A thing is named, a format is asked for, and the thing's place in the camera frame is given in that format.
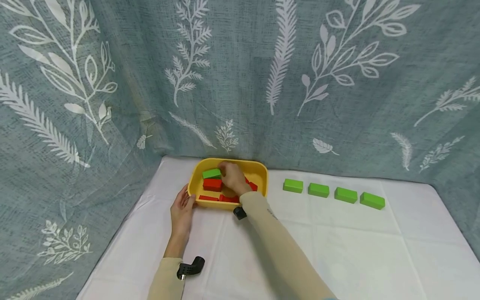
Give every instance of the plastic tray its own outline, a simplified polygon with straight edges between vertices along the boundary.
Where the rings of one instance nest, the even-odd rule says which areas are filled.
[[[238,160],[238,159],[223,159],[223,158],[206,158],[200,161],[195,170],[193,170],[192,177],[188,183],[188,194],[195,194],[197,196],[197,204],[204,207],[219,208],[225,210],[234,210],[235,207],[240,206],[239,203],[230,203],[230,202],[221,202],[221,201],[209,201],[209,200],[199,200],[200,195],[211,196],[219,198],[221,194],[224,194],[227,197],[235,196],[235,193],[227,188],[223,187],[222,192],[210,192],[205,191],[203,188],[203,177],[202,172],[216,168],[218,164],[222,161],[230,161],[240,166],[245,177],[255,183],[258,186],[258,192],[261,192],[263,196],[267,196],[267,184],[268,184],[268,171],[267,168],[259,162],[249,161],[249,160]]]

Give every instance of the long sleeve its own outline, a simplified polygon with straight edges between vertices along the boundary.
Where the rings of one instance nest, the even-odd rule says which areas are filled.
[[[184,281],[177,278],[181,258],[164,257],[155,273],[147,300],[180,300]]]
[[[240,197],[240,203],[265,245],[277,273],[298,298],[335,298],[287,229],[272,213],[267,200],[258,192],[248,192]]]

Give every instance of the gray-blue curtain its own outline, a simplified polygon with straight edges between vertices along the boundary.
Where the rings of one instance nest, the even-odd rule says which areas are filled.
[[[480,2],[0,4],[0,298],[74,299],[164,154],[432,184],[480,255]]]

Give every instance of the green block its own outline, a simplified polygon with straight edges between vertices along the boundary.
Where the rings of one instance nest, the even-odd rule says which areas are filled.
[[[222,173],[220,169],[211,169],[203,172],[204,179],[206,178],[222,178]]]
[[[380,210],[385,207],[385,199],[374,194],[363,192],[362,195],[360,195],[360,204]]]
[[[285,182],[283,183],[283,190],[301,193],[303,191],[303,181],[285,179]]]
[[[313,196],[326,198],[330,194],[330,188],[328,187],[328,185],[310,183],[310,185],[308,186],[308,193]]]
[[[357,201],[357,192],[338,187],[335,190],[335,199],[345,201],[348,203],[355,203]]]

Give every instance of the red wooden block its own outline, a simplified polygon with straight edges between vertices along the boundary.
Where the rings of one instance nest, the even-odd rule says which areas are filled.
[[[221,179],[204,179],[204,190],[212,192],[221,192],[222,191],[222,180]]]
[[[204,196],[204,195],[200,195],[198,197],[199,200],[210,200],[210,201],[218,201],[218,198],[215,198],[215,197],[209,197],[209,196]]]
[[[256,192],[258,190],[258,186],[255,183],[250,182],[248,185],[250,185],[252,191]]]

